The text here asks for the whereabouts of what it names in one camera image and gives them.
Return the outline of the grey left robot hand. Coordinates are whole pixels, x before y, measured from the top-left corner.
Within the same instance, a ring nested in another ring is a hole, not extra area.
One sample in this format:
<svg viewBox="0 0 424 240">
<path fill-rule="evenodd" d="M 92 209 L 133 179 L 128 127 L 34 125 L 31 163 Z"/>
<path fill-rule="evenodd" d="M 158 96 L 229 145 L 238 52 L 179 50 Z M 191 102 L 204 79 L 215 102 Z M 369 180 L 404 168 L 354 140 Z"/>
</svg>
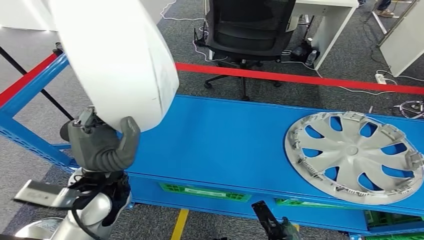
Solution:
<svg viewBox="0 0 424 240">
<path fill-rule="evenodd" d="M 105 123 L 94 106 L 86 107 L 75 120 L 65 123 L 60 137 L 69 142 L 75 161 L 85 170 L 118 172 L 128 169 L 135 161 L 141 130 L 127 116 L 120 120 L 122 136 Z"/>
</svg>

